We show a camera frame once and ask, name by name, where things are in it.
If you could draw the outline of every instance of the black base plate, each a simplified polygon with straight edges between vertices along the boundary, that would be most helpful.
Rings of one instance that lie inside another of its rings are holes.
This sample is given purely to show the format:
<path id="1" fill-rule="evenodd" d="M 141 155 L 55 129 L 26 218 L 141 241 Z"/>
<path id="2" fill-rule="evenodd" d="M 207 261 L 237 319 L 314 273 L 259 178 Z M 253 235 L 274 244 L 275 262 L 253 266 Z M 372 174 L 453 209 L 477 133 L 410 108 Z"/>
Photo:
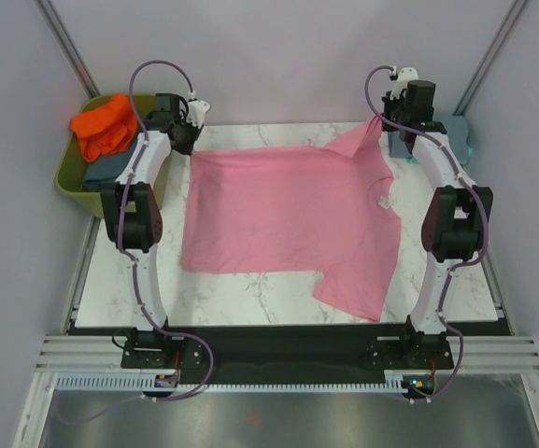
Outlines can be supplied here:
<path id="1" fill-rule="evenodd" d="M 426 348 L 405 352 L 400 340 L 373 339 L 369 342 L 368 349 L 371 369 L 379 371 L 430 371 L 433 367 L 438 370 L 454 368 L 448 342 L 445 342 L 443 349 Z"/>

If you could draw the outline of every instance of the orange cloth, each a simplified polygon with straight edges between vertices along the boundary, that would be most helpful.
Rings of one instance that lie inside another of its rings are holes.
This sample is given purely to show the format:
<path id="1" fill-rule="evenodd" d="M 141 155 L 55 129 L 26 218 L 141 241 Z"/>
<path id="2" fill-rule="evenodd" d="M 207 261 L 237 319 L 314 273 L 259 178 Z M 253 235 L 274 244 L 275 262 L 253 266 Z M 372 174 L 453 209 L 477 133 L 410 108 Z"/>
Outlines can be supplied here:
<path id="1" fill-rule="evenodd" d="M 138 121 L 128 97 L 116 93 L 105 105 L 73 117 L 70 128 L 78 137 L 82 158 L 93 162 L 101 155 L 127 150 L 138 129 Z"/>

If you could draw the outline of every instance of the metal floor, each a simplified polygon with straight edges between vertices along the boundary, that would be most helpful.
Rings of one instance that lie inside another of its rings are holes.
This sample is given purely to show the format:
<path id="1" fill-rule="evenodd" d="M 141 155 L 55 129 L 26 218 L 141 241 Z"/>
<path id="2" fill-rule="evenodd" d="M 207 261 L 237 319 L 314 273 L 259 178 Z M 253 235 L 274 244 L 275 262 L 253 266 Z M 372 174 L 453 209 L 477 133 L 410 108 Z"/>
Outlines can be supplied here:
<path id="1" fill-rule="evenodd" d="M 125 393 L 56 392 L 51 406 L 79 419 Z M 51 448 L 539 446 L 519 379 L 461 377 L 432 404 L 375 394 L 206 393 L 176 403 L 136 401 L 86 425 L 49 417 Z"/>

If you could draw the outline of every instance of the gray cloth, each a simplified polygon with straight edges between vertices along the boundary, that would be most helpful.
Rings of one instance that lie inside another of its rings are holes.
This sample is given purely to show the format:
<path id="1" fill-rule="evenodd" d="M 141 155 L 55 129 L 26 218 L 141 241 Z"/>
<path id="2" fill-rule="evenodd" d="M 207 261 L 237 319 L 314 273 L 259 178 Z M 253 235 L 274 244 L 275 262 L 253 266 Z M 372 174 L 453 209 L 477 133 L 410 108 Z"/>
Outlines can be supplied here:
<path id="1" fill-rule="evenodd" d="M 82 179 L 82 187 L 87 191 L 96 192 L 104 184 L 115 182 L 126 166 L 128 166 L 128 162 L 135 152 L 135 148 L 136 138 L 132 140 L 126 151 L 120 154 L 114 154 L 113 156 L 100 156 L 96 161 L 89 164 Z"/>
<path id="2" fill-rule="evenodd" d="M 452 152 L 462 165 L 466 164 L 470 159 L 470 149 L 466 143 L 468 138 L 466 119 L 451 114 L 436 113 L 433 114 L 433 121 L 441 121 L 444 124 Z M 400 140 L 399 132 L 389 133 L 388 138 L 390 140 L 390 157 L 399 159 L 412 157 L 405 144 Z"/>

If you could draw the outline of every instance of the white tag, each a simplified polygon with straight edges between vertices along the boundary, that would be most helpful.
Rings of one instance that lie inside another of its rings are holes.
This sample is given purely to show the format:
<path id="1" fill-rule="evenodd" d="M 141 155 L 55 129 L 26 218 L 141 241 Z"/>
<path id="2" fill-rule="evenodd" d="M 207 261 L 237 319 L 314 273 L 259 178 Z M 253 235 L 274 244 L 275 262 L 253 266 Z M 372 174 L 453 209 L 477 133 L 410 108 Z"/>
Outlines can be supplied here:
<path id="1" fill-rule="evenodd" d="M 386 198 L 385 196 L 381 196 L 379 198 L 379 205 L 386 210 L 389 209 L 391 207 L 390 199 Z"/>

